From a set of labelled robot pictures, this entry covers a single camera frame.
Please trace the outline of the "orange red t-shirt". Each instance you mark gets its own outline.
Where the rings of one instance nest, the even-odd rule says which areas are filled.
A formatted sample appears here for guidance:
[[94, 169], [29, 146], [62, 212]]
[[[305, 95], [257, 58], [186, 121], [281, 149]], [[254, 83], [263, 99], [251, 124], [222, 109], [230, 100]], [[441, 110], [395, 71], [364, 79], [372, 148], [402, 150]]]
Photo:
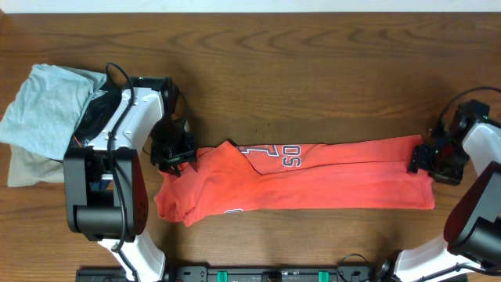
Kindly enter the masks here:
[[164, 173], [160, 218], [190, 226], [258, 209], [434, 208], [432, 179], [407, 166], [421, 136], [360, 143], [235, 146], [197, 151], [195, 166]]

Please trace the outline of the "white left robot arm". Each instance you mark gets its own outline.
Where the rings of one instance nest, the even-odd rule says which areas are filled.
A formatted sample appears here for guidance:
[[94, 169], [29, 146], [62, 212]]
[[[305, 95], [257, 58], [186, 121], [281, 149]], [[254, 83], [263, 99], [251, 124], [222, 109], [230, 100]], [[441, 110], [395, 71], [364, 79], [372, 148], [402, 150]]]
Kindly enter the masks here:
[[179, 177], [196, 163], [195, 135], [185, 117], [173, 118], [179, 98], [171, 78], [132, 77], [122, 88], [108, 81], [91, 103], [94, 116], [63, 157], [67, 223], [74, 233], [107, 249], [116, 268], [82, 268], [77, 281], [167, 281], [166, 255], [146, 231], [148, 195], [139, 155], [151, 143], [150, 162]]

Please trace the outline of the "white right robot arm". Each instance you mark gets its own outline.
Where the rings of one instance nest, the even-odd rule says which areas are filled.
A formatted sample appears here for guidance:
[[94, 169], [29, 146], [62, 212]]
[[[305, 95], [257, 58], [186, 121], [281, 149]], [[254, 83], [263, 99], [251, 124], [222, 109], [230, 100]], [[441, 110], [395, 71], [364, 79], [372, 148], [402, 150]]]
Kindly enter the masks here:
[[477, 179], [451, 211], [443, 234], [401, 251], [387, 281], [500, 276], [500, 123], [480, 120], [461, 142]]

